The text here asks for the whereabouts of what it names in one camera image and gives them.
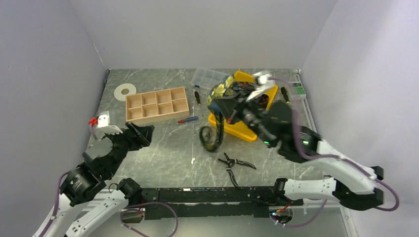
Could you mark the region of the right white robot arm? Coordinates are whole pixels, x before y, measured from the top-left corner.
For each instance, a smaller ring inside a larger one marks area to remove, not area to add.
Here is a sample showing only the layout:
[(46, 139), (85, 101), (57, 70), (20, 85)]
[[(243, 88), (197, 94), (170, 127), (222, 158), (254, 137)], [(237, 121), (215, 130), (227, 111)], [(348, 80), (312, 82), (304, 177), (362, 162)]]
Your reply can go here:
[(329, 199), (346, 208), (365, 211), (384, 203), (384, 192), (377, 188), (382, 168), (362, 166), (334, 149), (319, 134), (299, 125), (296, 111), (285, 102), (273, 103), (268, 111), (238, 96), (213, 102), (228, 121), (242, 121), (267, 147), (278, 147), (278, 154), (285, 159), (329, 175), (322, 180), (278, 178), (272, 192), (278, 205), (303, 198)]

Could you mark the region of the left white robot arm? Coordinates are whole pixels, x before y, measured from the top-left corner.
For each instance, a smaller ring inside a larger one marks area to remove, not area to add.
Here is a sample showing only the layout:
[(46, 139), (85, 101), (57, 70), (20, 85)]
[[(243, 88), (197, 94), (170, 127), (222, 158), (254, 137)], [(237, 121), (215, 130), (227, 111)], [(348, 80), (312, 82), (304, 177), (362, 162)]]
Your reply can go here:
[(153, 125), (137, 126), (127, 122), (125, 126), (125, 129), (115, 127), (115, 133), (93, 141), (83, 153), (83, 162), (60, 177), (54, 206), (34, 236), (87, 237), (120, 209), (141, 203), (142, 188), (126, 178), (100, 204), (79, 217), (106, 187), (105, 182), (113, 178), (128, 152), (150, 146)]

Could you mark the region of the blue yellow floral tie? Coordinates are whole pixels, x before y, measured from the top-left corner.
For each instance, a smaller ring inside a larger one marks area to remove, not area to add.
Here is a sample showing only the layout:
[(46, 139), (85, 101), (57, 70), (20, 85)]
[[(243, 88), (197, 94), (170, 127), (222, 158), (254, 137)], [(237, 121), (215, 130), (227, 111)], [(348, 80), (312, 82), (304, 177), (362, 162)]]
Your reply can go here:
[(224, 137), (224, 116), (220, 107), (215, 103), (215, 99), (220, 99), (234, 94), (232, 86), (235, 82), (234, 76), (226, 76), (223, 81), (215, 85), (207, 99), (207, 108), (215, 118), (214, 141), (211, 142), (213, 131), (209, 126), (202, 126), (199, 131), (199, 139), (203, 148), (208, 152), (215, 152), (223, 142)]

